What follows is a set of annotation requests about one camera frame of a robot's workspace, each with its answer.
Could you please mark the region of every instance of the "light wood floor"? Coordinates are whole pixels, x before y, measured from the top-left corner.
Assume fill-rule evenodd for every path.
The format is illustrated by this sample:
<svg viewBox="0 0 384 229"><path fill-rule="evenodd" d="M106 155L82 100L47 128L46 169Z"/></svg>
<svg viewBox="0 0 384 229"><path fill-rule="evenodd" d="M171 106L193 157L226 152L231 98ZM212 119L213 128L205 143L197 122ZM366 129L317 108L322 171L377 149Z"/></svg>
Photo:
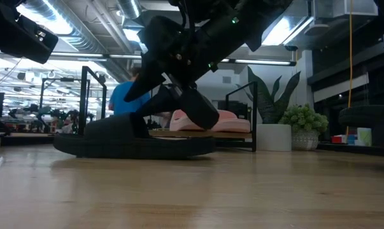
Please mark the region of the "light wood floor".
<svg viewBox="0 0 384 229"><path fill-rule="evenodd" d="M382 157L91 160L51 146L0 150L0 228L384 228Z"/></svg>

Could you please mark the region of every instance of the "ceiling duct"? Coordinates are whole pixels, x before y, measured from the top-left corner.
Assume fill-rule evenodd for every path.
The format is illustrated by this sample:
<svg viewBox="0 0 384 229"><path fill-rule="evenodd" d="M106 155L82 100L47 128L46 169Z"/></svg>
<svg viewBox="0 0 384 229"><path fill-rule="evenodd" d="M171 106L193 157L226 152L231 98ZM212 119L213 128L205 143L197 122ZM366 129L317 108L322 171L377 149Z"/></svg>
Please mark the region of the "ceiling duct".
<svg viewBox="0 0 384 229"><path fill-rule="evenodd" d="M83 22L61 0L29 0L23 7L34 14L40 15L49 22L57 22L60 17L64 19L72 29L69 36L63 38L71 46L83 53L107 53L107 49L94 37ZM118 82L128 80L129 73L120 67L114 60L108 59L99 63L105 67Z"/></svg>
<svg viewBox="0 0 384 229"><path fill-rule="evenodd" d="M142 7L139 0L117 0L121 15L128 19L135 19L141 15Z"/></svg>

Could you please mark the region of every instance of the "green plant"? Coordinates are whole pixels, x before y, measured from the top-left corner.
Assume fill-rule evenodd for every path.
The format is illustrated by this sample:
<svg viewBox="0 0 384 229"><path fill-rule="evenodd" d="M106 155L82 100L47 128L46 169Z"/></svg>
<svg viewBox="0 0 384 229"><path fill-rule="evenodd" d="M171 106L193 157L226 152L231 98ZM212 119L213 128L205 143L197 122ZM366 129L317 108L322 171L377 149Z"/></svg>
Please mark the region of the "green plant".
<svg viewBox="0 0 384 229"><path fill-rule="evenodd" d="M280 89L280 76L278 79L276 79L273 87L273 91L270 94L268 91L267 85L264 83L264 81L256 76L252 69L248 67L248 81L253 82L256 81L258 84L258 91L257 91L257 109L258 112L261 115L262 122L264 124L275 124L278 123L278 121L282 118L284 112L288 108L289 99L294 92L296 86L299 83L301 72L298 72L293 77L291 77L287 83L287 87L285 88L285 91L282 93L281 97L275 102L275 95ZM250 85L250 91L251 95L246 92L248 98L253 102L253 95L254 95L254 86Z"/></svg>
<svg viewBox="0 0 384 229"><path fill-rule="evenodd" d="M290 125L294 133L300 130L316 130L323 133L327 130L329 122L326 116L316 113L309 104L306 104L290 106L282 116L280 124Z"/></svg>

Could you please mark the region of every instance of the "cable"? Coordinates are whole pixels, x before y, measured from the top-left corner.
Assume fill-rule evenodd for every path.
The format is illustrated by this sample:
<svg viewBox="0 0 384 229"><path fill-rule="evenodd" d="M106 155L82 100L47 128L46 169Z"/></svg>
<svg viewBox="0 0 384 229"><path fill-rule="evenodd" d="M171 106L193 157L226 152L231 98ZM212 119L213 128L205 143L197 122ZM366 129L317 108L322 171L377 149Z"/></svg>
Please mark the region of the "cable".
<svg viewBox="0 0 384 229"><path fill-rule="evenodd" d="M350 0L350 89L348 108L352 105L352 87L353 87L353 0ZM346 128L346 140L349 138L349 126Z"/></svg>
<svg viewBox="0 0 384 229"><path fill-rule="evenodd" d="M6 75L4 77L2 77L2 79L0 79L0 83L2 83L4 80L6 80L10 74L16 69L16 67L19 65L20 61L22 61L22 58L15 64L15 66L12 67L11 71L9 71L8 73L6 73Z"/></svg>

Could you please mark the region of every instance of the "snake plant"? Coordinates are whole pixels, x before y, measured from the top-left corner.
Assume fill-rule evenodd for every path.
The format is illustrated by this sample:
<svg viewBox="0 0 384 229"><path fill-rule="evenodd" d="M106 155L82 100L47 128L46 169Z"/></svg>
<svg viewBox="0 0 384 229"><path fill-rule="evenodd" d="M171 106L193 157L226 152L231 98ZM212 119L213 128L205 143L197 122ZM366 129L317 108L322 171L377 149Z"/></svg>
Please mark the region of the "snake plant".
<svg viewBox="0 0 384 229"><path fill-rule="evenodd" d="M289 79L285 91L282 93L281 97L277 101L275 101L275 95L280 89L280 80L282 76L276 79L276 81L274 82L273 91L270 94L268 91L268 87L264 83L264 81L258 76L256 76L252 69L248 67L248 81L256 81L258 84L258 93L256 95L257 109L261 115L263 124L275 124L281 120L284 112L288 108L290 97L299 83L300 75L301 72L298 72ZM246 94L248 98L253 102L253 96L255 96L253 92L253 85L250 85L250 91L251 94L249 94L248 92L246 92Z"/></svg>

